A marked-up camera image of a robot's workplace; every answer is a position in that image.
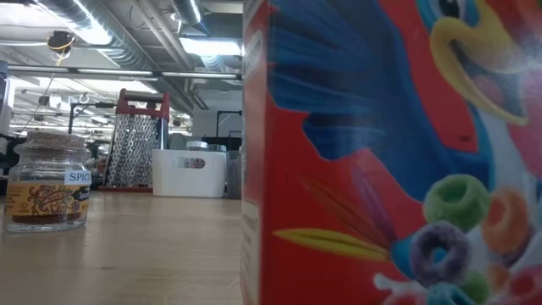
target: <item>spice jar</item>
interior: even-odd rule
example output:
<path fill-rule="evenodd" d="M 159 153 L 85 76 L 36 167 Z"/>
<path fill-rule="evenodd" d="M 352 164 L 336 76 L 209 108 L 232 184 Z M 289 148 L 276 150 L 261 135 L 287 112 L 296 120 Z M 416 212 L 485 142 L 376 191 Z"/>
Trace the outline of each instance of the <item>spice jar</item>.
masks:
<path fill-rule="evenodd" d="M 91 184 L 91 172 L 83 165 L 85 139 L 29 132 L 15 152 L 20 159 L 9 171 L 3 228 L 44 232 L 84 225 Z"/>

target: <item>table surface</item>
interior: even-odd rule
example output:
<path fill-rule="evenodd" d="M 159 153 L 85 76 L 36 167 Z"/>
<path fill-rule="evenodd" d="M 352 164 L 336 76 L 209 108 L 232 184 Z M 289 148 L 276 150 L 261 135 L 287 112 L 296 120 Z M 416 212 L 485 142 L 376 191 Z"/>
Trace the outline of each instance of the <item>table surface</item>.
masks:
<path fill-rule="evenodd" d="M 240 218 L 234 200 L 93 192 L 86 227 L 2 232 L 0 303 L 240 305 Z"/>

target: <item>wall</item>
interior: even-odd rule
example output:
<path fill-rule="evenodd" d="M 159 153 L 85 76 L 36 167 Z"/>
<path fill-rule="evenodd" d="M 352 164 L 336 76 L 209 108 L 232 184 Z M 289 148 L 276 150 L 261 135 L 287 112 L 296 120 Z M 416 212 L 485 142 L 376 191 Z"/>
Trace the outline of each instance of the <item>wall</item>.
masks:
<path fill-rule="evenodd" d="M 230 114 L 221 114 L 220 122 L 228 118 Z M 216 136 L 217 128 L 217 112 L 216 111 L 201 111 L 195 112 L 192 121 L 193 136 Z M 231 116 L 221 124 L 218 130 L 218 136 L 235 136 L 241 137 L 243 129 L 243 120 L 239 114 L 231 114 Z"/>

